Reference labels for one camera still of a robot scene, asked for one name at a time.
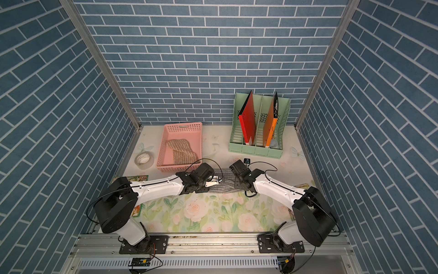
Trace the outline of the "grey striped dishcloth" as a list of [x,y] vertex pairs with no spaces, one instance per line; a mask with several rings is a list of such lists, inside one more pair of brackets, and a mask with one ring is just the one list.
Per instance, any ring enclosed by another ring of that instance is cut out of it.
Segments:
[[230,169],[223,169],[222,172],[219,169],[214,170],[214,178],[223,176],[223,180],[216,185],[208,187],[208,192],[213,194],[231,194],[237,192],[244,192],[244,189],[240,187],[238,178]]

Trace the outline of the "beige striped dishcloth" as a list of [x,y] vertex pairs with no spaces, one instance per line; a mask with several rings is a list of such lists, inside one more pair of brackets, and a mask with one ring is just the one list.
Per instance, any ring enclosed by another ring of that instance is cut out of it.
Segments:
[[187,139],[171,139],[166,144],[173,152],[175,165],[192,164],[198,160],[197,154],[192,150]]

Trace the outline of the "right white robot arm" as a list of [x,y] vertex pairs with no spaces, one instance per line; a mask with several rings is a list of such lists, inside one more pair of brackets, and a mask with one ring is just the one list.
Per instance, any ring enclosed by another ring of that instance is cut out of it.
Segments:
[[238,160],[230,167],[237,188],[268,196],[293,211],[294,223],[282,223],[268,233],[268,243],[280,252],[291,250],[294,243],[307,241],[319,247],[337,225],[336,214],[319,189],[289,186],[272,178],[266,171],[250,169]]

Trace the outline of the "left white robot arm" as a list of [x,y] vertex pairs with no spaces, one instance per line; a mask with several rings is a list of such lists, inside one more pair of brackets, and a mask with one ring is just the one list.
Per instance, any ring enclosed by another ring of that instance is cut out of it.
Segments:
[[180,171],[167,178],[152,181],[130,181],[117,178],[97,198],[93,208],[104,234],[117,234],[130,245],[137,245],[148,237],[146,227],[134,221],[135,207],[167,196],[208,192],[222,182],[223,174],[202,163],[191,172]]

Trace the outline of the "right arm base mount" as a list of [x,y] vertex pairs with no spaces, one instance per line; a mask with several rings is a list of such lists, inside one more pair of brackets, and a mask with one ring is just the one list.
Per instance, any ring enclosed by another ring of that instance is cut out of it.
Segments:
[[279,231],[287,224],[284,221],[274,232],[264,232],[257,235],[260,253],[304,253],[303,241],[287,244],[279,237]]

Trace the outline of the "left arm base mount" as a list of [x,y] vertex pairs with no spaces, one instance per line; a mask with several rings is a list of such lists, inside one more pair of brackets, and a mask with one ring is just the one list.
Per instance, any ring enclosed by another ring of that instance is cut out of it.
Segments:
[[137,255],[137,254],[165,254],[168,246],[168,235],[150,235],[143,223],[139,223],[144,230],[146,237],[136,245],[130,245],[127,240],[122,240],[122,245],[119,250],[121,255]]

